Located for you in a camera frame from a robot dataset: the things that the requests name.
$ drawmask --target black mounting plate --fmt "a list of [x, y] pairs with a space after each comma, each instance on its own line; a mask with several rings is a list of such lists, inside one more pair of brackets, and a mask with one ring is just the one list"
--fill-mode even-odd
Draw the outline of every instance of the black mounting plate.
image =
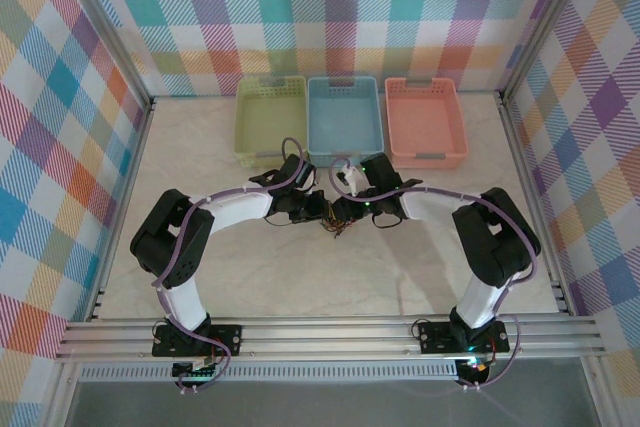
[[[451, 335], [449, 322], [420, 322], [417, 324], [420, 353], [422, 354], [459, 354], [460, 345]], [[467, 352], [490, 354], [493, 339], [496, 352], [509, 352], [509, 339], [503, 322], [494, 321], [482, 334], [469, 342]]]
[[[209, 339], [218, 340], [226, 345], [235, 357], [240, 353], [242, 345], [241, 325], [211, 325], [207, 333], [200, 333]], [[206, 342], [185, 344], [184, 334], [172, 325], [159, 325], [155, 330], [156, 341], [151, 349], [153, 357], [210, 357], [211, 349], [216, 356], [224, 355], [220, 347], [214, 347]]]

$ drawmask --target white marble floor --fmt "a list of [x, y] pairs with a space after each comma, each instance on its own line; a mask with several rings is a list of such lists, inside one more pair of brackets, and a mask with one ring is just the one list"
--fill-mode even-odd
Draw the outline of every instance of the white marble floor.
[[[493, 96], [462, 94], [460, 100], [470, 148], [465, 163], [453, 171], [402, 170], [402, 177], [463, 192], [500, 186], [526, 212]], [[152, 276], [129, 253], [133, 235], [162, 192], [210, 194], [260, 173], [236, 162], [233, 124], [233, 99], [158, 102], [100, 317], [163, 313]], [[322, 174], [325, 195], [337, 198]], [[280, 216], [272, 220], [287, 222]], [[534, 279], [514, 289], [503, 312], [557, 311], [542, 262], [540, 267]], [[273, 227], [255, 220], [211, 237], [196, 278], [212, 316], [233, 317], [444, 314], [462, 296], [470, 275], [456, 232], [440, 225], [404, 222], [378, 230], [364, 219], [334, 240], [316, 222]]]

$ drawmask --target pink basket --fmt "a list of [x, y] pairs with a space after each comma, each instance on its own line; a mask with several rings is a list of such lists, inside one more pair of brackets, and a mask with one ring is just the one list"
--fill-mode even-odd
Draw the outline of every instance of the pink basket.
[[391, 163], [396, 168], [455, 169], [467, 157], [467, 134], [451, 79], [385, 82]]

